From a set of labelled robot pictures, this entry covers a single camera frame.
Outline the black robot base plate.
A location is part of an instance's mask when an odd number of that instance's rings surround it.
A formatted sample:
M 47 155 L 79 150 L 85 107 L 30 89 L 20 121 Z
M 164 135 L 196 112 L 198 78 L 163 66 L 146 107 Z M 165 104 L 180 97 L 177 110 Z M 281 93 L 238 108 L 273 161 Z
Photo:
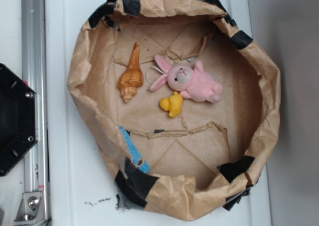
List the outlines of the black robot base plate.
M 36 93 L 1 64 L 0 175 L 6 176 L 36 142 Z

